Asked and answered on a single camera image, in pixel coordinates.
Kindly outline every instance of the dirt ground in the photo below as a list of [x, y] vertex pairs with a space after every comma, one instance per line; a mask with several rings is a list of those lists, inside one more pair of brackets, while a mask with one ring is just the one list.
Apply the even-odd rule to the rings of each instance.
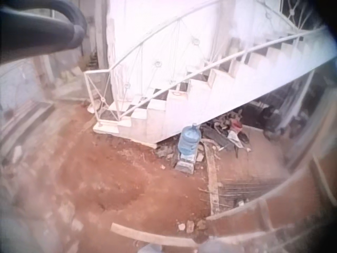
[[[110, 232], [113, 222], [162, 235], [200, 237], [197, 230], [178, 232], [177, 225], [210, 214], [197, 190], [207, 186], [206, 168], [192, 176], [177, 172], [151, 148], [94, 133], [91, 118], [79, 105], [57, 105], [24, 143], [25, 157], [17, 167], [29, 172], [21, 173], [17, 205], [43, 217], [49, 231], [54, 228], [60, 245], [52, 236], [50, 241], [59, 252], [76, 242], [80, 253], [136, 252], [142, 243]], [[84, 225], [81, 231], [62, 218], [60, 207], [68, 203], [74, 206], [73, 218]]]

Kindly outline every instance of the staircase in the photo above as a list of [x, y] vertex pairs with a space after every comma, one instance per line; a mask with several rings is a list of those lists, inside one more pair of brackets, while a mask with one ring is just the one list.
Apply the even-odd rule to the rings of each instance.
[[157, 143], [265, 95], [337, 56], [327, 28], [255, 38], [240, 48], [233, 38], [229, 55], [204, 67], [187, 66], [167, 89], [149, 88], [132, 101], [114, 101], [96, 112], [96, 133]]

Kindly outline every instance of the construction site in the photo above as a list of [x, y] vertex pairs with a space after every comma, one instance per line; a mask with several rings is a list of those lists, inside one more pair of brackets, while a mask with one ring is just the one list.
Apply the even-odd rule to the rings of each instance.
[[[240, 0], [65, 2], [80, 46], [0, 66], [4, 252], [319, 247], [337, 207], [337, 46], [318, 16], [277, 0], [249, 1], [245, 24]], [[74, 22], [50, 9], [23, 15]]]

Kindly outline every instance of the white staircase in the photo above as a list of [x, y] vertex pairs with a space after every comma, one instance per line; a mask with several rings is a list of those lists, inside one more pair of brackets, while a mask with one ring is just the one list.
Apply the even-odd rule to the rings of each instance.
[[[157, 143], [180, 133], [187, 125], [201, 124], [269, 93], [336, 56], [335, 41], [328, 31], [274, 43], [248, 53], [244, 62], [237, 57], [209, 70], [196, 71], [197, 75], [181, 83], [179, 90], [173, 87], [165, 91], [119, 121], [105, 118], [104, 114], [111, 113], [101, 109], [102, 121], [96, 123], [94, 131]], [[150, 89], [143, 99], [156, 92]], [[141, 97], [136, 96], [132, 102], [118, 102], [120, 114], [140, 101]], [[116, 114], [116, 107], [115, 101], [109, 109]]]

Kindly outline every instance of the handrail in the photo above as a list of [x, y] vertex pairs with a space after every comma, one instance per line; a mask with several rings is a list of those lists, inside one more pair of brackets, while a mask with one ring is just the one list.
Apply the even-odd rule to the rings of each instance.
[[218, 60], [206, 67], [203, 67], [202, 69], [199, 69], [187, 76], [185, 76], [184, 78], [180, 79], [179, 81], [177, 82], [174, 82], [173, 84], [171, 84], [169, 87], [165, 88], [165, 89], [162, 89], [160, 91], [158, 91], [157, 93], [153, 94], [152, 96], [148, 97], [147, 99], [143, 100], [141, 103], [135, 105], [134, 107], [130, 108], [129, 110], [127, 110], [126, 112], [124, 112], [122, 115], [121, 115], [121, 118], [126, 116], [127, 114], [129, 114], [130, 112], [134, 111], [135, 109], [141, 107], [143, 104], [149, 102], [151, 99], [154, 99], [156, 98], [157, 96], [163, 94], [165, 91], [168, 91], [169, 89], [177, 86], [178, 84], [182, 83], [183, 81], [186, 81], [187, 79], [190, 79], [206, 70], [210, 70], [224, 62], [227, 62], [231, 59], [234, 59], [234, 58], [237, 58], [239, 56], [242, 56], [244, 54], [247, 54], [247, 53], [250, 53], [250, 52], [253, 52], [253, 51], [256, 51], [256, 50], [259, 50], [259, 49], [262, 49], [264, 47], [267, 47], [267, 46], [270, 46], [270, 45], [273, 45], [273, 44], [277, 44], [277, 43], [281, 43], [281, 42], [284, 42], [284, 41], [288, 41], [288, 40], [292, 40], [294, 38], [298, 38], [298, 37], [302, 37], [302, 36], [306, 36], [306, 35], [309, 35], [309, 34], [313, 34], [313, 33], [318, 33], [322, 30], [326, 29], [326, 27], [321, 27], [321, 28], [318, 28], [316, 30], [312, 30], [312, 31], [307, 31], [307, 32], [303, 32], [303, 33], [299, 33], [299, 34], [295, 34], [295, 35], [290, 35], [290, 36], [287, 36], [287, 37], [283, 37], [283, 38], [278, 38], [277, 40], [273, 40], [273, 41], [269, 41], [269, 42], [266, 42], [264, 44], [260, 44], [260, 45], [257, 45], [257, 46], [254, 46], [254, 47], [251, 47], [247, 50], [242, 50], [240, 52], [237, 52], [235, 54], [232, 54], [230, 56], [227, 56], [221, 60]]
[[[183, 14], [180, 14], [170, 20], [164, 21], [163, 23], [161, 23], [160, 25], [158, 25], [156, 28], [152, 29], [151, 31], [147, 32], [145, 34], [145, 36], [140, 40], [140, 42], [138, 42], [136, 45], [134, 45], [131, 49], [129, 49], [127, 51], [127, 53], [125, 53], [123, 55], [122, 58], [120, 58], [113, 66], [111, 66], [109, 69], [107, 70], [89, 70], [86, 71], [87, 74], [93, 74], [93, 73], [107, 73], [111, 70], [113, 70], [114, 68], [116, 68], [125, 58], [127, 58], [133, 51], [135, 51], [139, 46], [141, 46], [142, 44], [144, 44], [144, 42], [146, 42], [148, 39], [150, 39], [151, 37], [153, 37], [155, 34], [159, 33], [160, 31], [162, 31], [163, 29], [165, 29], [166, 27], [170, 26], [171, 24], [173, 24], [174, 22], [182, 19], [185, 16], [188, 16], [194, 12], [197, 12], [203, 8], [206, 8], [208, 6], [211, 6], [213, 4], [216, 4], [218, 2], [222, 2], [223, 0], [212, 0], [203, 4], [200, 4], [197, 7], [191, 8], [188, 11], [184, 12]], [[287, 19], [282, 13], [278, 13], [277, 11], [273, 10], [272, 8], [270, 8], [269, 6], [267, 6], [264, 3], [259, 2], [258, 0], [256, 0], [257, 3], [261, 4], [263, 7], [271, 10], [274, 14], [276, 14], [277, 16], [279, 16], [281, 19], [283, 19], [289, 26], [291, 26], [293, 29], [295, 30], [299, 30], [289, 19]]]

